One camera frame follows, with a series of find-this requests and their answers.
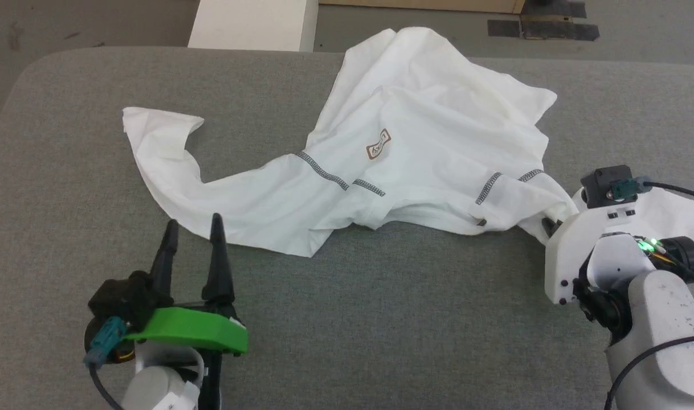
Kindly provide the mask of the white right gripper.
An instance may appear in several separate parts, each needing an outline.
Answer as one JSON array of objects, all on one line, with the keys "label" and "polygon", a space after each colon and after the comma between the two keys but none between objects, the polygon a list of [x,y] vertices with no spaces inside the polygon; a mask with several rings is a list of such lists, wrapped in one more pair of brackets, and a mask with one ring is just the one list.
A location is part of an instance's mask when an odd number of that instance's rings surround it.
[{"label": "white right gripper", "polygon": [[609,207],[588,208],[582,193],[577,192],[573,195],[573,203],[579,213],[569,216],[564,222],[550,218],[541,220],[549,238],[545,249],[544,290],[555,305],[565,304],[573,298],[570,285],[579,277],[581,265],[597,241],[606,233],[630,226],[636,219],[635,200],[613,202]]}]

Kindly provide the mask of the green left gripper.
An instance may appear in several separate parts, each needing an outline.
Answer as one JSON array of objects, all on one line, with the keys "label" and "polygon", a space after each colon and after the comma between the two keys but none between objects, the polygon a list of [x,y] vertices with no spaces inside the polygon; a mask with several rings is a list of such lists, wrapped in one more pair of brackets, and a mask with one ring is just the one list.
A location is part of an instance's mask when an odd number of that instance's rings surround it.
[{"label": "green left gripper", "polygon": [[[150,269],[153,289],[166,296],[170,296],[172,290],[173,260],[178,249],[178,237],[178,222],[169,220]],[[210,267],[202,298],[207,305],[215,309],[232,310],[235,290],[226,234],[219,213],[213,214],[210,244]],[[165,307],[154,311],[143,330],[128,332],[124,340],[171,343],[245,355],[248,353],[249,334],[238,320],[217,313],[183,307]]]}]

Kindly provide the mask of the white long sleeve shirt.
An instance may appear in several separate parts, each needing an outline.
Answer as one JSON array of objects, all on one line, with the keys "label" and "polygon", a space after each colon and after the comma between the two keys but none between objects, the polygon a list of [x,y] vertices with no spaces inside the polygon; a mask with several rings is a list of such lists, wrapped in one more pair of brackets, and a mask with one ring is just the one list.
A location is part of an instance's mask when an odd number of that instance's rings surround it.
[{"label": "white long sleeve shirt", "polygon": [[336,230],[404,222],[466,236],[519,227],[547,244],[543,218],[582,212],[545,172],[537,124],[555,92],[465,58],[429,28],[383,30],[347,50],[305,147],[258,169],[204,182],[186,150],[204,119],[123,109],[150,194],[209,237],[313,257]]}]

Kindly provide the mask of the black floor stand base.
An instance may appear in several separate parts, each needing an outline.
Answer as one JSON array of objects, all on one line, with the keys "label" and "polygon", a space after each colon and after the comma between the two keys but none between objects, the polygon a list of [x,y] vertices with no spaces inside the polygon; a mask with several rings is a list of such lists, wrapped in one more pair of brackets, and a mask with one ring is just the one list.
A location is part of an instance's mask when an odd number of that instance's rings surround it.
[{"label": "black floor stand base", "polygon": [[488,20],[487,34],[499,38],[593,42],[600,37],[598,26],[576,21],[586,18],[584,0],[525,0],[516,20]]}]

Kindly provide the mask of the lemon print partition panel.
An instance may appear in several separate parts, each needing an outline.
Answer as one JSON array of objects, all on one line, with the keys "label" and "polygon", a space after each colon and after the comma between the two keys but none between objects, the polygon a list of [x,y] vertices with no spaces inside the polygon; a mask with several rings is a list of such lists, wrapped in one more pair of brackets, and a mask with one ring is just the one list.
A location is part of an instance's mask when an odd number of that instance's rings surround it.
[{"label": "lemon print partition panel", "polygon": [[527,0],[319,0],[319,5],[518,15]]}]

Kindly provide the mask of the white box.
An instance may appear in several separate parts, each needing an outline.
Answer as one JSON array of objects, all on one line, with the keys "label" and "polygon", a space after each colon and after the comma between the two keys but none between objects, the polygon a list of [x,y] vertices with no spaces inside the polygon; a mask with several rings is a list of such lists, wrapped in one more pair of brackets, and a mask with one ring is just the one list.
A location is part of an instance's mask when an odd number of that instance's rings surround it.
[{"label": "white box", "polygon": [[313,52],[319,0],[199,0],[188,47]]}]

